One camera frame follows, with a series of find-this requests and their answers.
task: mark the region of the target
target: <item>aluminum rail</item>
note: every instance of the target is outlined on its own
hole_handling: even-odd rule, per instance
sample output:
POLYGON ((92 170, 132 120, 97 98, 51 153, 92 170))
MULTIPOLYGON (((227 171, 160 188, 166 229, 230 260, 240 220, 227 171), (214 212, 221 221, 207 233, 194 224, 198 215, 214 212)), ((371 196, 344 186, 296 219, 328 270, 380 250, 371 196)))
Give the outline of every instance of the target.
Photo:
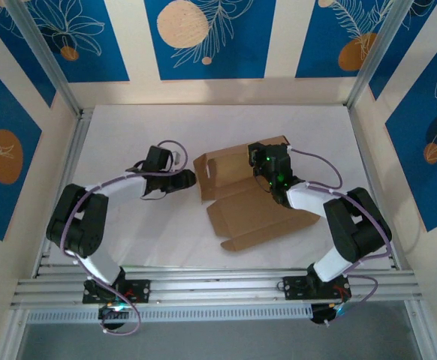
MULTIPOLYGON (((54 267, 55 273, 35 279, 19 280, 11 307, 13 309, 67 308, 83 305, 86 276, 76 266, 54 267)), ((139 306, 206 306, 290 304, 277 289, 285 276, 304 276, 304 270, 197 270, 177 268, 125 268, 128 279, 149 279, 149 304, 139 306)), ((422 295, 412 271, 362 270, 356 275, 377 279, 379 288, 370 301, 421 300, 422 295)), ((350 278, 351 301, 356 302, 372 289, 372 282, 350 278)), ((296 301, 301 304, 336 301, 296 301)))

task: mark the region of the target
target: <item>white table surface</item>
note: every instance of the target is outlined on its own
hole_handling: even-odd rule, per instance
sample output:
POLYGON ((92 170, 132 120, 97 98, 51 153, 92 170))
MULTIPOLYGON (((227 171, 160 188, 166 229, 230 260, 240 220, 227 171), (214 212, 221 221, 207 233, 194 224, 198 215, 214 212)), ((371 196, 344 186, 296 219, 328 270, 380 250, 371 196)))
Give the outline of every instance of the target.
MULTIPOLYGON (((368 188, 366 174, 343 106, 113 105, 95 108, 73 182, 97 184, 120 175, 146 157, 161 140, 180 141, 188 168, 203 154, 285 135, 296 149, 320 154, 336 165, 344 191, 368 188)), ((335 173, 319 160, 291 155, 294 174, 336 184, 335 173)), ((307 267, 332 246, 327 221, 240 252, 220 246, 196 187, 160 201, 134 200, 108 212, 104 246, 121 265, 207 268, 307 267)), ((69 259, 52 247, 50 263, 69 259)), ((365 269, 388 269, 388 259, 365 269)))

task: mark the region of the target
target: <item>black bracket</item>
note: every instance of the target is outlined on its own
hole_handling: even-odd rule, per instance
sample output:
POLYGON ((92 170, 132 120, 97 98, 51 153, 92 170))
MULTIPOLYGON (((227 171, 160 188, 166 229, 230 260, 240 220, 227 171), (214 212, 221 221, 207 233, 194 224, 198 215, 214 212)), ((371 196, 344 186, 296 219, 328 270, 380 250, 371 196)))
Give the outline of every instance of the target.
MULTIPOLYGON (((102 289, 93 280, 85 281, 84 286, 83 304, 108 304, 116 300, 114 294, 102 289)), ((115 285, 115 289, 132 303, 148 304, 149 302, 150 280, 122 280, 118 285, 115 285)))
POLYGON ((285 300, 337 300, 346 302, 352 296, 346 277, 338 276, 320 286, 310 286, 307 276, 282 278, 285 300))
MULTIPOLYGON (((99 320, 127 320, 130 317, 130 311, 128 310, 119 310, 116 311, 108 306, 103 306, 98 309, 98 319, 99 320)), ((123 322, 109 322, 105 323, 104 327, 108 330, 117 330, 124 326, 123 322)))

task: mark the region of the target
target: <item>flattened cardboard box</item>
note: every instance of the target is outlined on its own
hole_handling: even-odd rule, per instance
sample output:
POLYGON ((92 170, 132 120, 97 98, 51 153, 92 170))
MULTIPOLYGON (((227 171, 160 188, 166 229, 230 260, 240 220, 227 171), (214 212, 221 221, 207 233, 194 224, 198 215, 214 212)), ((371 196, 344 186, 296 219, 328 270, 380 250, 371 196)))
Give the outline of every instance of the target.
MULTIPOLYGON (((265 145, 289 142, 285 136, 259 140, 265 145)), ((319 216, 277 204, 267 182, 254 178, 249 166, 248 144, 207 152, 194 160, 202 200, 217 200, 207 208, 217 236, 228 237, 221 246, 240 251, 315 224, 319 216)))

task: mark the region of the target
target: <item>metal extrusion bar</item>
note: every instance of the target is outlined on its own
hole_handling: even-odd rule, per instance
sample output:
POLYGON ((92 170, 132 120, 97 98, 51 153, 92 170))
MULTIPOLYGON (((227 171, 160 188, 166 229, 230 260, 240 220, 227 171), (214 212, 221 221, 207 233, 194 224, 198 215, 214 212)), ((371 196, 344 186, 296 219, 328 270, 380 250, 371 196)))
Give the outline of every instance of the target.
MULTIPOLYGON (((390 231, 392 231, 392 239, 399 239, 396 226, 393 222, 393 214, 390 212, 386 202, 384 201, 384 191, 382 189, 378 172, 372 159, 372 153, 370 152, 370 149, 366 143, 365 133, 359 122, 359 118, 357 117, 356 112, 351 109, 349 110, 349 115, 351 118, 352 129, 354 130, 357 145, 359 147, 360 157, 362 158, 363 166, 366 170, 369 188, 371 189, 371 196, 377 206, 380 208, 381 213, 383 214, 385 220, 387 221, 387 224, 390 227, 390 231)), ((405 258, 404 250, 402 249, 400 241, 394 240, 391 244, 393 261, 396 263, 396 267, 402 270, 409 269, 410 266, 407 262, 407 259, 405 258)))
POLYGON ((28 317, 28 310, 8 311, 0 336, 0 360, 17 358, 28 317))
MULTIPOLYGON (((171 323, 188 321, 234 321, 234 320, 286 320, 311 319, 312 306, 308 304, 275 304, 248 306, 205 306, 205 307, 142 307, 140 318, 143 323, 171 323)), ((92 308, 65 308, 31 310, 27 324, 96 324, 98 312, 92 308)), ((135 312, 121 313, 109 323, 136 322, 135 312)))
POLYGON ((394 1, 389 14, 377 34, 377 39, 374 41, 369 55, 363 62, 362 68, 359 70, 354 87, 348 95, 347 101, 345 102, 347 108, 350 109, 355 105, 360 94, 362 94, 362 91, 369 84, 369 81, 372 79, 377 67, 384 58, 390 43, 394 39, 397 31, 402 25, 405 15, 408 13, 413 3, 414 0, 394 1))
POLYGON ((17 25, 23 38, 29 45, 30 49, 37 58, 40 66, 44 69, 45 74, 50 79, 55 89, 60 92, 64 102, 68 105, 77 116, 80 114, 80 105, 73 92, 68 86, 68 81, 47 45, 40 30, 35 24, 32 15, 30 15, 26 6, 19 0, 5 0, 5 5, 10 17, 17 25))
POLYGON ((424 359, 437 359, 437 332, 429 318, 430 310, 423 301, 404 301, 420 354, 424 359))
MULTIPOLYGON (((83 281, 78 273, 45 275, 36 279, 20 280, 12 301, 12 308, 68 308, 83 305, 83 281)), ((149 279, 149 304, 138 306, 206 306, 206 305, 271 305, 290 304, 277 289, 284 276, 304 276, 302 270, 168 270, 148 269, 128 272, 129 279, 149 279)), ((412 271, 356 271, 355 274, 376 278, 379 288, 372 301, 418 300, 422 298, 412 271)), ((352 301, 359 301, 372 289, 364 279, 349 278, 352 301)), ((297 301, 301 304, 333 302, 297 301)))
MULTIPOLYGON (((62 172, 62 178, 60 179, 59 187, 56 191, 56 196, 54 204, 59 201, 60 194, 62 193, 65 185, 71 182, 74 176, 75 168, 77 167, 78 159, 82 151, 83 143, 85 142, 86 133, 89 130, 90 121, 92 119, 93 109, 85 109, 75 126, 74 135, 71 139, 70 146, 68 148, 67 159, 65 161, 65 166, 62 172)), ((50 241, 47 238, 42 238, 40 251, 38 252, 37 258, 35 259, 35 264, 32 271, 32 277, 38 275, 40 266, 42 266, 44 261, 44 254, 50 251, 50 241)))

